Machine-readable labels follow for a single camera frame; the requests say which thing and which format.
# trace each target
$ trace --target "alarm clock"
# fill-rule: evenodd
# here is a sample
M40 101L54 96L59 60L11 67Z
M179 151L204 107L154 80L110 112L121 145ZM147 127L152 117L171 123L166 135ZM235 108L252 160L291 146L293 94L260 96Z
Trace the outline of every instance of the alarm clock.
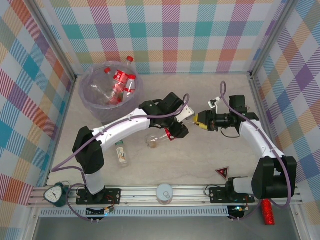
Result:
M68 189L69 188L67 186L64 186L61 182L58 182L45 191L43 198L47 202L53 204L55 207L61 208L66 205L66 193Z

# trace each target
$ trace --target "white lid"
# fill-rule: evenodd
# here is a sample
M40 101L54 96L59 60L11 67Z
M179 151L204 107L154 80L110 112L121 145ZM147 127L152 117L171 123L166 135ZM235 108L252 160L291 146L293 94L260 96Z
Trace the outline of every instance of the white lid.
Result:
M172 200L173 196L174 190L169 184L160 184L156 189L156 197L163 202Z

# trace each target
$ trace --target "white vent grille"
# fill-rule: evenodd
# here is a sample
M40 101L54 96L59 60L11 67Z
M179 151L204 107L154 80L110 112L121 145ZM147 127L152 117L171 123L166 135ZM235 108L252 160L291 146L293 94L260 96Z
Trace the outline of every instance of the white vent grille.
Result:
M76 212L85 216L86 208L76 207ZM229 216L227 206L204 206L204 207L115 207L115 210L108 214L108 217L203 217ZM41 218L76 217L66 207L42 208Z

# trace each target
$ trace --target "red cylinder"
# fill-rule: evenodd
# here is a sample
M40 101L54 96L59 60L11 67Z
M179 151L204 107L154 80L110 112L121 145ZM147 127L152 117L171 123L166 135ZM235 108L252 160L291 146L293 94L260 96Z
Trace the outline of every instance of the red cylinder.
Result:
M274 212L269 199L262 200L261 209L265 225L275 225Z

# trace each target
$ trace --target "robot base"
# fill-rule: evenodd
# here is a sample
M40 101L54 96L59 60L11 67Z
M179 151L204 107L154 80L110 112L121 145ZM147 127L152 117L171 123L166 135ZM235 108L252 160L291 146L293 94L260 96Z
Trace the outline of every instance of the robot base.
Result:
M121 199L120 188L105 188L95 195L92 195L87 188L82 188L76 194L77 205L119 205Z
M255 198L245 193L237 193L233 187L233 177L229 178L225 187L210 187L209 196L212 204L246 204L254 203Z

